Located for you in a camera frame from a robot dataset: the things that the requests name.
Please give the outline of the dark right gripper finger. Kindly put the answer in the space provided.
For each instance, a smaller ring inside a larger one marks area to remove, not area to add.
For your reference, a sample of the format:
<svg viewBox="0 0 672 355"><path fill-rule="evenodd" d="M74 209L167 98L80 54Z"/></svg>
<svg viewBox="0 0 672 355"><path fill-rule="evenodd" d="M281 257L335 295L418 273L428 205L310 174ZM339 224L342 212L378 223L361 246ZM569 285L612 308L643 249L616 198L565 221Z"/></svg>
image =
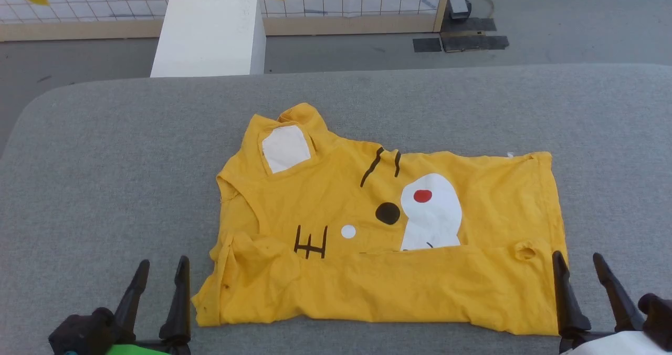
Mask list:
<svg viewBox="0 0 672 355"><path fill-rule="evenodd" d="M559 335L562 338L571 338L578 333L590 331L590 320L581 312L570 283L570 271L559 250L553 252L552 262Z"/></svg>
<svg viewBox="0 0 672 355"><path fill-rule="evenodd" d="M635 306L619 279L612 272L602 254L593 254L593 264L598 280L605 288L615 319L615 332L642 331L644 318Z"/></svg>

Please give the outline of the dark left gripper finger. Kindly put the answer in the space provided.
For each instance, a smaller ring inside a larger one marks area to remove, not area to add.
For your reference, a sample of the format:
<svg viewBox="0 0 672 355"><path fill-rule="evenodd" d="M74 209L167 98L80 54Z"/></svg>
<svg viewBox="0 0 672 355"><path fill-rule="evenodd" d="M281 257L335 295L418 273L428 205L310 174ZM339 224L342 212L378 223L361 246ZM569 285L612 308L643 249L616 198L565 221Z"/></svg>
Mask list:
<svg viewBox="0 0 672 355"><path fill-rule="evenodd" d="M139 301L146 288L150 261L139 263L135 274L114 312L113 335L117 341L136 341L134 325L136 323Z"/></svg>
<svg viewBox="0 0 672 355"><path fill-rule="evenodd" d="M187 345L191 341L191 278L190 260L182 255L178 261L175 291L165 323L159 329L159 338L171 345Z"/></svg>

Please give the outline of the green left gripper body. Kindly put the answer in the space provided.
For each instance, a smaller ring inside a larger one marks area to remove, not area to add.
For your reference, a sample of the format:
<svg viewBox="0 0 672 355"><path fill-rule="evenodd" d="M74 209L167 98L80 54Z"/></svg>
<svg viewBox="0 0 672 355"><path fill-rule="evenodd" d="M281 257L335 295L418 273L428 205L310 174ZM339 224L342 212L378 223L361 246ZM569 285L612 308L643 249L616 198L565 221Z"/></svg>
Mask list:
<svg viewBox="0 0 672 355"><path fill-rule="evenodd" d="M170 341L135 341L114 344L106 352L113 354L192 354L188 343Z"/></svg>

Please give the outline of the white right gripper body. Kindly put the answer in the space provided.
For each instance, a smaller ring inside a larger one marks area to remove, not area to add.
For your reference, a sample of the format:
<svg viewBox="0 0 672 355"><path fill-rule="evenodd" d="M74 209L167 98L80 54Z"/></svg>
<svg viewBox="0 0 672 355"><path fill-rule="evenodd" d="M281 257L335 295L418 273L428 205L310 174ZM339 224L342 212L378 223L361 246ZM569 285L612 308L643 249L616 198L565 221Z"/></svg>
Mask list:
<svg viewBox="0 0 672 355"><path fill-rule="evenodd" d="M670 330L567 332L559 354L670 354Z"/></svg>

